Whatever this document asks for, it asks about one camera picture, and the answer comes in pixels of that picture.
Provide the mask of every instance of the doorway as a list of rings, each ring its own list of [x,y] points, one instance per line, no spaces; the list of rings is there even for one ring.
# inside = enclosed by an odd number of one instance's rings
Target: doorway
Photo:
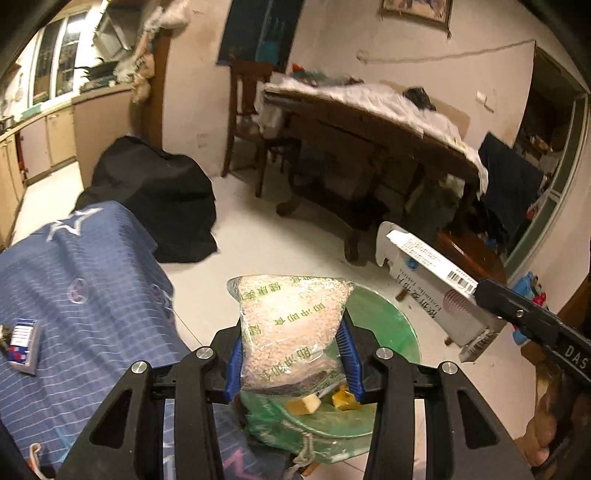
[[[544,172],[542,193],[511,242],[505,270],[509,282],[534,253],[558,214],[579,163],[587,132],[588,94],[537,47],[530,94],[514,150]]]

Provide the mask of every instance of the white cloth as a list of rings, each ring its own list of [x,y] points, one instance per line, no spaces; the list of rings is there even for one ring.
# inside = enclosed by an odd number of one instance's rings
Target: white cloth
[[[427,134],[454,148],[476,166],[480,178],[479,197],[488,188],[488,171],[480,161],[478,152],[462,141],[457,126],[441,113],[418,109],[414,103],[386,85],[360,83],[344,87],[311,87],[293,78],[285,78],[279,85],[266,84],[263,88],[263,92],[265,91],[300,92],[336,100],[387,120],[408,125],[420,135]],[[260,123],[266,137],[277,131],[277,121],[276,109],[263,109]]]

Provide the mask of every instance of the white box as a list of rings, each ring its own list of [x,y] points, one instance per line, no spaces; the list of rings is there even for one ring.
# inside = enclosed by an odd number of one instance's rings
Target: white box
[[[476,280],[402,227],[380,225],[375,257],[388,260],[391,277],[462,347],[460,361],[476,360],[506,325],[476,305]]]

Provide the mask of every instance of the picture frame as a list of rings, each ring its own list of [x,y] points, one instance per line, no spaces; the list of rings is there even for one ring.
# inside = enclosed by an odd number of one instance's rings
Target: picture frame
[[[439,28],[451,36],[449,21],[453,0],[382,0],[382,15],[399,15],[424,25]]]

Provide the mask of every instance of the rice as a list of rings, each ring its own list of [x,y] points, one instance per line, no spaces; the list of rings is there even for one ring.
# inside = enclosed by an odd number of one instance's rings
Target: rice
[[[243,389],[309,395],[340,369],[324,350],[335,339],[349,282],[253,275],[230,280],[228,289],[240,301]]]

